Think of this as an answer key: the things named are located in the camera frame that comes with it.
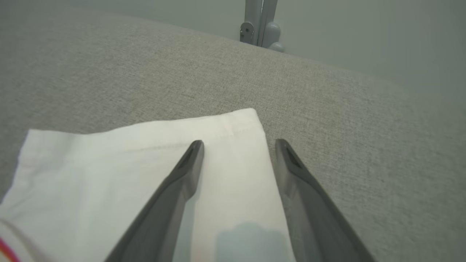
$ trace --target red stripe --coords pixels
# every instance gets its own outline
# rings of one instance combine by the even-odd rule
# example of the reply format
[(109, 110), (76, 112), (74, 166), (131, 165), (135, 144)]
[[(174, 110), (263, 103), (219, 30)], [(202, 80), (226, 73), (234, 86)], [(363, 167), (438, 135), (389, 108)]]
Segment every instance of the red stripe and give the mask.
[(20, 262), (16, 254), (11, 248), (0, 238), (0, 252), (3, 253), (11, 262)]

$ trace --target white towel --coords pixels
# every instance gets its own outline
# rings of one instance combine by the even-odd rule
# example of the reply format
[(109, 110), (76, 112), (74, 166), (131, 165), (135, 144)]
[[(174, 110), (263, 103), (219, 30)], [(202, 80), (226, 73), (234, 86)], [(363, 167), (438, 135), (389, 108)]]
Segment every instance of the white towel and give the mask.
[(173, 260), (294, 261), (254, 109), (89, 135), (30, 130), (0, 206), (1, 237), (24, 262), (103, 262), (197, 139), (205, 155)]

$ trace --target cloth fold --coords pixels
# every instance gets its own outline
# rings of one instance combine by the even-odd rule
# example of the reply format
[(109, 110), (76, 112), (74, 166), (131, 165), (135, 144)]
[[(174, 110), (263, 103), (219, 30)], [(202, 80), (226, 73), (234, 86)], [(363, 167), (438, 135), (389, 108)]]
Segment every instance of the cloth fold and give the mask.
[(104, 261), (197, 139), (205, 144), (201, 177), (173, 260), (293, 261), (254, 109), (88, 135), (30, 130), (0, 206), (0, 234), (27, 242), (36, 261)]

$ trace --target gray table surface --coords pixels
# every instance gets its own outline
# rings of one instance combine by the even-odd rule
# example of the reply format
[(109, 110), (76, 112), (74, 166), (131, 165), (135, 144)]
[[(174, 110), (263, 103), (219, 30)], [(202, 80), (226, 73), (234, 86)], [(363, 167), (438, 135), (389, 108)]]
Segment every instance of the gray table surface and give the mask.
[(466, 257), (466, 107), (188, 29), (65, 4), (0, 8), (0, 196), (29, 128), (93, 133), (253, 107), (379, 261)]

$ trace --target gray textured fabric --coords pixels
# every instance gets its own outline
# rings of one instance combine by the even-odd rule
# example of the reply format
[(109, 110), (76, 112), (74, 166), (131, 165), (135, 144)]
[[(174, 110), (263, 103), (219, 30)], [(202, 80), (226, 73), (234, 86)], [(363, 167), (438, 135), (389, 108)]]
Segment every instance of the gray textured fabric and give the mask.
[(93, 133), (253, 107), (379, 261), (466, 257), (466, 110), (439, 96), (174, 26), (0, 8), (0, 182), (29, 128)]

